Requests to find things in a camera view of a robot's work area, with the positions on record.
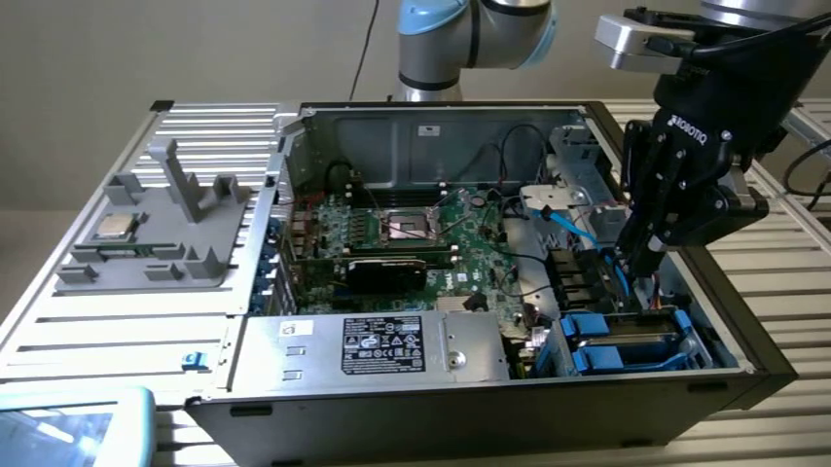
power supply label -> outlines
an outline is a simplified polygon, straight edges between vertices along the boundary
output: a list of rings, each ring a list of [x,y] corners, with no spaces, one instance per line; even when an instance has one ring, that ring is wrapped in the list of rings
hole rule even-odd
[[[421,316],[346,318],[341,369],[347,375],[423,372]]]

green circuit board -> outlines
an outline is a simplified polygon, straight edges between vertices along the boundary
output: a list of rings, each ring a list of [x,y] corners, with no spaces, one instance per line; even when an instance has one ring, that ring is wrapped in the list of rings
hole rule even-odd
[[[303,241],[299,236],[295,238],[295,252],[301,258],[295,261],[295,265],[301,273],[299,283],[303,284],[298,294],[299,314],[449,309],[455,303],[449,298],[461,298],[457,300],[457,303],[461,303],[478,292],[486,296],[489,308],[498,312],[501,320],[514,323],[516,315],[522,312],[522,300],[506,293],[520,293],[520,287],[512,279],[504,283],[505,290],[498,287],[498,282],[514,267],[514,258],[498,253],[489,246],[481,227],[490,228],[493,232],[498,231],[501,222],[498,209],[490,205],[474,207],[471,204],[474,197],[485,197],[485,193],[473,187],[465,188],[463,192],[430,211],[429,217],[435,223],[431,230],[435,237],[431,239],[414,237],[391,239],[390,236],[395,231],[390,229],[387,232],[383,231],[381,220],[383,213],[379,213],[378,209],[353,208],[346,200],[337,196],[330,196],[311,212],[297,212],[295,231],[303,230],[305,233]],[[427,207],[395,209],[395,214],[423,216]],[[318,239],[317,254],[313,253],[314,244],[310,242],[310,236]],[[321,247],[319,241],[323,236],[326,236],[325,248]],[[447,251],[451,245],[455,245],[454,262],[442,269],[427,271],[423,290],[413,291],[406,296],[355,296],[350,293],[343,280],[343,271],[350,261],[363,257],[362,251],[371,249],[375,257],[390,248],[397,252],[407,250],[407,247],[437,247]],[[347,246],[351,247],[349,255],[345,252]],[[430,255],[431,253],[418,251],[413,254],[407,252],[391,254],[390,257],[422,259]]]

white wall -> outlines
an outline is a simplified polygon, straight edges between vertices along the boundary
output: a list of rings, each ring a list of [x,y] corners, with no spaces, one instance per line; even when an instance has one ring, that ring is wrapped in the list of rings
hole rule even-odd
[[[696,11],[696,0],[653,8]],[[357,99],[394,89],[399,0],[381,0]],[[637,0],[561,0],[537,68],[466,71],[467,98],[649,97],[656,77],[606,68],[601,13]],[[0,0],[0,207],[86,202],[157,99],[347,98],[373,0]],[[831,64],[809,94],[831,97]]]

aluminum work table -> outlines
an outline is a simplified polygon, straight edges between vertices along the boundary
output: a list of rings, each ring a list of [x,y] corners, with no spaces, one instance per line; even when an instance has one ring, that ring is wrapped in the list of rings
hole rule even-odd
[[[805,105],[820,127],[831,122],[831,100],[808,100]],[[608,106],[622,125],[650,119],[657,110],[648,100],[610,100]],[[285,111],[277,104],[177,104],[169,112],[151,114],[114,171],[131,169],[146,186],[165,186],[163,170],[145,153],[158,134],[179,141],[186,171],[206,179],[234,173],[241,184],[258,189],[277,146],[273,119]],[[285,186],[286,174],[273,174],[282,176]],[[458,460],[449,465],[831,465],[831,234],[802,207],[805,200],[784,196],[761,166],[749,178],[770,198],[770,216],[724,238],[710,251],[801,379],[753,410],[717,413],[664,448]],[[58,306],[50,297],[54,270],[67,260],[74,232],[99,202],[94,198],[82,210],[0,326],[0,387],[23,391],[142,384],[161,405],[154,465],[233,466],[178,405],[195,389],[227,375],[222,348],[237,321],[226,318],[225,307],[226,299],[245,293],[243,275],[234,271],[227,287],[215,293],[139,295],[123,302],[118,296],[71,297]],[[831,199],[822,204],[831,210]],[[253,200],[233,263],[247,251],[254,205]],[[285,216],[281,210],[287,208],[277,207],[270,215]],[[182,356],[194,351],[210,356],[206,372],[181,369]]]

blue latch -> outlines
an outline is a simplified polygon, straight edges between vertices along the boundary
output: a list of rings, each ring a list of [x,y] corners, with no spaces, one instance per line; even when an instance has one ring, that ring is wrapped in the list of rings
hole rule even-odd
[[[674,370],[684,370],[688,368],[688,354],[681,352],[668,358],[664,362],[656,364],[640,364],[629,365],[626,367],[628,373],[645,373],[645,372],[670,372]]]
[[[578,350],[577,352],[572,353],[572,358],[574,359],[574,367],[577,368],[577,372],[578,373],[586,373],[586,372],[589,372],[589,361],[588,361],[586,356],[585,356],[585,354],[584,354],[584,352],[581,350]]]
[[[618,352],[618,348],[613,345],[581,347],[578,351],[572,354],[572,356],[576,361],[578,358],[584,360],[586,367],[585,371],[608,373],[624,370],[621,353]]]
[[[686,335],[693,333],[693,321],[690,320],[688,312],[682,309],[676,310],[676,322]]]
[[[569,316],[577,325],[581,337],[598,337],[610,335],[610,325],[608,318],[601,313],[580,313]]]
[[[209,370],[209,355],[205,352],[191,352],[182,357],[182,370]]]
[[[561,325],[568,338],[596,338],[612,333],[608,319],[601,313],[572,313],[561,320]]]
[[[574,321],[572,320],[569,316],[561,320],[561,325],[562,325],[562,333],[566,335],[568,338],[573,338],[574,336],[577,336],[577,329],[574,329]]]

